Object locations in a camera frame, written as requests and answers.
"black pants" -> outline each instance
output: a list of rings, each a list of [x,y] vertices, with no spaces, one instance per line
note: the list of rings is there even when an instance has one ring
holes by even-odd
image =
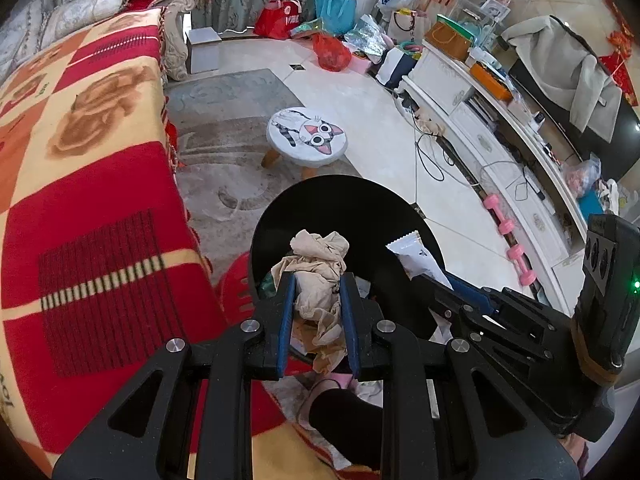
[[[380,469],[382,408],[334,388],[314,400],[309,423],[349,462]]]

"orange box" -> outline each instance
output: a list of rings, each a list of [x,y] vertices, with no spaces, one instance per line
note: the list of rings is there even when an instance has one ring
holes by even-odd
[[[487,69],[481,64],[474,63],[469,73],[482,85],[487,91],[498,101],[511,101],[513,95],[511,91],[501,82],[499,82]]]

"red bag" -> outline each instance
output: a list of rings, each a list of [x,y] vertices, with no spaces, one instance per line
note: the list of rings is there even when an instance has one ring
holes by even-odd
[[[351,62],[349,49],[333,36],[315,34],[313,42],[318,64],[325,70],[340,72]]]
[[[255,22],[254,34],[288,40],[289,31],[300,24],[302,6],[297,0],[271,0]]]

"cat print stool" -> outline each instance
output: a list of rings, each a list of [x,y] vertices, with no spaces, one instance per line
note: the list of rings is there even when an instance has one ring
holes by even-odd
[[[267,124],[271,148],[262,167],[270,168],[282,155],[302,166],[302,179],[316,176],[316,169],[337,160],[347,149],[344,131],[309,108],[285,108]]]

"rug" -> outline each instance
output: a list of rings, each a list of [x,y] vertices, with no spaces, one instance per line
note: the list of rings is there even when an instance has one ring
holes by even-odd
[[[169,118],[178,129],[176,174],[200,249],[213,264],[212,283],[251,246],[254,229],[271,201],[301,179],[301,168],[280,158],[266,170],[270,117],[304,106],[271,70],[208,77],[166,91]],[[359,176],[343,157],[318,174]]]

